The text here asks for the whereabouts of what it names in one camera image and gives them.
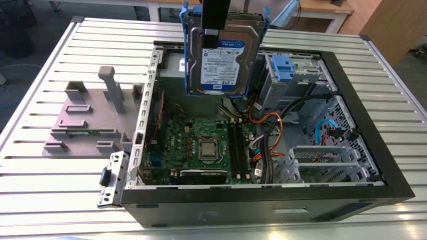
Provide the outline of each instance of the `hard drive label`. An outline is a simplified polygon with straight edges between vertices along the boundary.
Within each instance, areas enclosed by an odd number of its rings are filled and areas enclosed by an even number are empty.
[[[236,58],[244,48],[240,40],[218,40],[216,49],[202,49],[200,83],[212,90],[228,89],[236,84],[240,68]]]

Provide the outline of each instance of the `green circuit board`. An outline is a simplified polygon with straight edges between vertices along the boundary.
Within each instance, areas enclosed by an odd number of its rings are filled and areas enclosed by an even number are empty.
[[[241,125],[242,138],[253,133],[250,124]],[[217,159],[205,164],[198,160],[198,141],[209,138],[217,142]],[[244,150],[246,166],[249,168],[248,151]],[[157,184],[168,184],[169,171],[176,169],[222,170],[228,172],[228,184],[250,183],[249,179],[232,177],[232,163],[228,143],[228,122],[220,120],[169,120],[165,128],[164,153],[149,154],[152,162],[152,178]]]

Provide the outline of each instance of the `cpu socket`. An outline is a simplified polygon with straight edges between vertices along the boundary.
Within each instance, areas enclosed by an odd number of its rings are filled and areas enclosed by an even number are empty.
[[[198,160],[204,164],[212,164],[218,160],[218,138],[216,136],[200,136]]]

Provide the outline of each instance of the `metal bracket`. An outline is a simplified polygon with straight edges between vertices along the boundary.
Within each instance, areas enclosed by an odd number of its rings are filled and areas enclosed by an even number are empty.
[[[100,175],[101,185],[97,208],[121,208],[120,199],[125,186],[129,154],[125,151],[113,152],[109,156],[106,167]]]
[[[126,189],[130,189],[132,186],[137,185],[137,170],[141,164],[142,159],[142,151],[145,145],[145,130],[146,130],[146,123],[148,123],[148,113],[152,104],[152,95],[153,95],[153,88],[154,88],[154,80],[157,77],[157,65],[162,61],[162,51],[157,50],[156,48],[152,50],[150,53],[150,61],[148,66],[148,73],[146,73],[146,83],[144,85],[144,90],[141,92],[141,104],[138,108],[138,117],[136,121],[136,128],[132,137],[132,162],[128,165],[128,175],[125,176],[125,184]]]

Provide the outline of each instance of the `ram slot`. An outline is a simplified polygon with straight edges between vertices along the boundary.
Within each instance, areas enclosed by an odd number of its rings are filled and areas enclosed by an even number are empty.
[[[233,127],[233,140],[234,140],[234,150],[237,155],[237,163],[238,163],[238,173],[241,179],[245,179],[248,173],[246,166],[246,155],[245,155],[245,140],[241,130],[241,124],[236,123]]]
[[[228,135],[228,152],[229,152],[229,162],[230,162],[230,176],[237,177],[238,174],[238,160],[236,151],[236,140],[234,140],[234,124],[226,124],[226,135]]]

